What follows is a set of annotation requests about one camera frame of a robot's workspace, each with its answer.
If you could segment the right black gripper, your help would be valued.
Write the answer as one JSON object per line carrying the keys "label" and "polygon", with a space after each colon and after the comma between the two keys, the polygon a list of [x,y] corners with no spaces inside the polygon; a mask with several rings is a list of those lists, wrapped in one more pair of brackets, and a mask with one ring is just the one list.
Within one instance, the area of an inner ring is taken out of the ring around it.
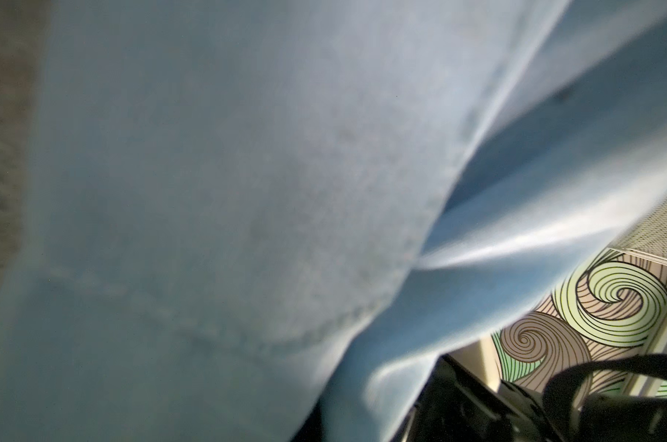
{"label": "right black gripper", "polygon": [[541,397],[502,381],[495,392],[445,355],[404,419],[406,441],[553,441]]}

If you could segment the light blue long sleeve shirt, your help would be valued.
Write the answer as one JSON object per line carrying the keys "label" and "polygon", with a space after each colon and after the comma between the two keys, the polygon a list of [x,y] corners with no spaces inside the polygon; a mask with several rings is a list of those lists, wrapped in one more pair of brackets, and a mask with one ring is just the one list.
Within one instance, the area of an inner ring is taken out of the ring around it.
{"label": "light blue long sleeve shirt", "polygon": [[390,438],[667,198],[667,1],[0,1],[0,441]]}

